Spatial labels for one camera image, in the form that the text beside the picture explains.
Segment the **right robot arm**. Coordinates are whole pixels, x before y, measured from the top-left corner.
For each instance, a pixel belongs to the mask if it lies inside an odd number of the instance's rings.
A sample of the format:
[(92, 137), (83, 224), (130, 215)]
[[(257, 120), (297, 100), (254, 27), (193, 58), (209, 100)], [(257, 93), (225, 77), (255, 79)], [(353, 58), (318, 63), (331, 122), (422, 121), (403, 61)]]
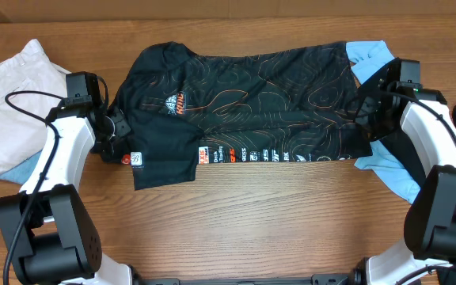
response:
[(455, 272), (456, 129), (447, 101), (420, 82), (416, 60), (394, 59), (358, 89), (354, 121), (371, 141), (401, 131), (426, 179), (405, 217), (404, 237), (361, 260), (343, 284), (414, 284), (422, 276)]

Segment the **black orange patterned jersey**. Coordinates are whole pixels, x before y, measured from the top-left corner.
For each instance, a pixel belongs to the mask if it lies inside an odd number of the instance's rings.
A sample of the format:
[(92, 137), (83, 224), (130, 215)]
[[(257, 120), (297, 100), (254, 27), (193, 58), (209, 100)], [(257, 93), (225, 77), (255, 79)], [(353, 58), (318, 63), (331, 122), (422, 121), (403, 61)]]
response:
[(132, 160), (139, 190), (193, 181), (198, 165), (369, 156), (356, 94), (343, 42), (242, 57), (156, 44), (118, 89), (130, 132), (102, 158)]

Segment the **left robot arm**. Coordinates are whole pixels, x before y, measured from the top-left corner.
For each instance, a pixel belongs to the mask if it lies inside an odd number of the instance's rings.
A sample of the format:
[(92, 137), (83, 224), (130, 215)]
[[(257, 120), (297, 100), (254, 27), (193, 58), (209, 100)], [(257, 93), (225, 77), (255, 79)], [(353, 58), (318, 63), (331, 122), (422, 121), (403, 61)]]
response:
[(105, 80), (66, 75), (66, 97), (41, 121), (47, 140), (31, 177), (0, 198), (7, 247), (2, 281), (22, 284), (138, 284), (138, 273), (103, 253), (97, 229), (78, 194), (89, 153), (113, 154), (130, 128), (108, 108)]

